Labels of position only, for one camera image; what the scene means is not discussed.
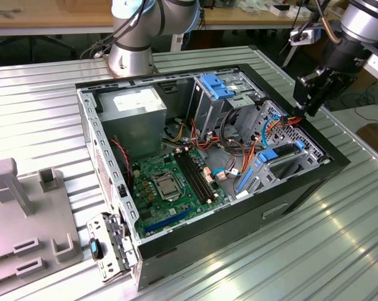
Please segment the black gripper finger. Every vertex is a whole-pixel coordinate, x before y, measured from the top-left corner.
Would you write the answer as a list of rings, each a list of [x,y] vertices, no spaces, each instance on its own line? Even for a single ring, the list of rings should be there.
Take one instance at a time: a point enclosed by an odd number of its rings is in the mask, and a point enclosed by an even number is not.
[[[295,81],[297,110],[318,110],[329,97],[329,69],[319,67]]]
[[[331,73],[317,77],[307,85],[307,114],[315,116],[320,107],[327,101],[339,96],[348,89],[357,79],[356,75]]]

